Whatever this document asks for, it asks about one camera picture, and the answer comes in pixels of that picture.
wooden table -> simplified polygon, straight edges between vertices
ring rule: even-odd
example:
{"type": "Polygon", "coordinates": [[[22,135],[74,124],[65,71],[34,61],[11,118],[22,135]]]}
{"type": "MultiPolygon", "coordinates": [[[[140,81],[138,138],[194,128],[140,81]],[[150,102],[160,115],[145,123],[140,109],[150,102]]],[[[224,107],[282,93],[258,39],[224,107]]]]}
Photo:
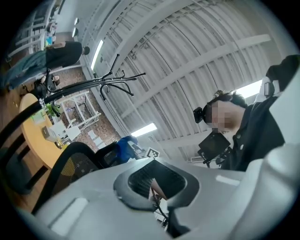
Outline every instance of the wooden table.
{"type": "MultiPolygon", "coordinates": [[[[20,103],[20,112],[26,109],[31,104],[37,102],[37,98],[31,94],[26,94],[20,103]]],[[[48,116],[45,116],[45,121],[40,124],[35,124],[33,119],[28,118],[22,125],[22,133],[25,141],[32,151],[32,153],[42,161],[43,166],[37,171],[37,173],[28,182],[28,188],[34,186],[34,184],[43,176],[48,170],[52,169],[57,159],[63,152],[62,149],[56,147],[55,143],[46,140],[42,133],[44,126],[51,127],[52,123],[48,116]]]]}

dark hair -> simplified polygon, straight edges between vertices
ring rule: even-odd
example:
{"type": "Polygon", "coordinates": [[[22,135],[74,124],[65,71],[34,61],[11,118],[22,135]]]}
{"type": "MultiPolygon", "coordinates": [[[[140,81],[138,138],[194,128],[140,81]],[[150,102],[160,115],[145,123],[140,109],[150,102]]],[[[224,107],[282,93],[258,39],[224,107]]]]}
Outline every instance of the dark hair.
{"type": "Polygon", "coordinates": [[[233,104],[242,108],[248,107],[245,98],[241,94],[238,94],[236,91],[224,93],[222,90],[218,90],[214,94],[214,98],[210,102],[208,102],[203,109],[203,120],[206,123],[211,122],[211,107],[212,104],[217,101],[232,102],[233,104]]]}
{"type": "Polygon", "coordinates": [[[88,55],[90,53],[90,48],[89,47],[84,47],[84,55],[88,55]]]}

wire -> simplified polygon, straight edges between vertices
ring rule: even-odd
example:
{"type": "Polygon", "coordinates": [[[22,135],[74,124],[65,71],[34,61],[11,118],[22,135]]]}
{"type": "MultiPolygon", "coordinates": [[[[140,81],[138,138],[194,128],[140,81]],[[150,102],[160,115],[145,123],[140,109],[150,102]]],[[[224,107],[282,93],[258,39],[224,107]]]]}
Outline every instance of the wire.
{"type": "Polygon", "coordinates": [[[153,198],[154,198],[154,201],[155,201],[155,203],[157,205],[158,210],[160,211],[161,215],[163,215],[163,217],[169,222],[169,218],[163,213],[163,211],[161,210],[161,208],[159,206],[159,201],[156,198],[156,195],[155,195],[155,192],[154,192],[153,188],[151,188],[151,191],[152,191],[153,198]]]}

